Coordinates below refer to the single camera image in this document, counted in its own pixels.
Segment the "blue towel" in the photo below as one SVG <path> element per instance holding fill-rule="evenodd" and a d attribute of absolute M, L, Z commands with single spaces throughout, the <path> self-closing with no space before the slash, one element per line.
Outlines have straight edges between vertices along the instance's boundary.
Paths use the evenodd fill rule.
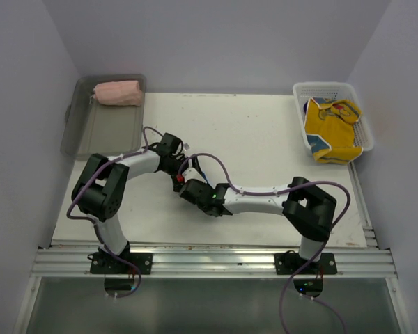
<path fill-rule="evenodd" d="M 200 170 L 200 172 L 199 172 L 199 173 L 201 174 L 201 176 L 202 176 L 202 178 L 205 180 L 205 182 L 206 182 L 206 183 L 209 183 L 208 178 L 206 177 L 206 174 L 205 174 L 202 170 Z"/>

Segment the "pink towel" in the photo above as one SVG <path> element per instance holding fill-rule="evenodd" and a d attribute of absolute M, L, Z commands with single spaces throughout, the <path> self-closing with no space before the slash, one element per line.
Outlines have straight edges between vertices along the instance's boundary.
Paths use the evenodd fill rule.
<path fill-rule="evenodd" d="M 105 106 L 141 106 L 144 100 L 137 80 L 99 83 L 93 89 L 93 98 Z"/>

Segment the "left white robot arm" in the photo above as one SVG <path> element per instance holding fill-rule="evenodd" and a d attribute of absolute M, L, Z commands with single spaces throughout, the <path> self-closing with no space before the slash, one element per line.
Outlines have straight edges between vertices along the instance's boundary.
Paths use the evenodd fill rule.
<path fill-rule="evenodd" d="M 117 157 L 92 154 L 88 158 L 72 191 L 67 217 L 92 223 L 101 251 L 108 254 L 106 264 L 115 273 L 127 271 L 131 264 L 129 241 L 118 219 L 127 181 L 161 172 L 171 178 L 173 191 L 179 192 L 184 172 L 190 168 L 206 180 L 197 158 L 185 161 L 184 149 L 181 139 L 165 133 L 160 141 L 145 144 L 135 152 Z"/>

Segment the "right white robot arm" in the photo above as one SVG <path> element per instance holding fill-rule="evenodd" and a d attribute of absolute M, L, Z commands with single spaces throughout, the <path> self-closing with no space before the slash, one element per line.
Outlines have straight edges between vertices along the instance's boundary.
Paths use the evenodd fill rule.
<path fill-rule="evenodd" d="M 209 184 L 190 179 L 179 196 L 209 216 L 244 213 L 283 216 L 300 233 L 296 257 L 300 271 L 314 272 L 321 265 L 320 247 L 330 238 L 336 199 L 303 177 L 294 177 L 287 189 L 235 191 L 229 184 Z"/>

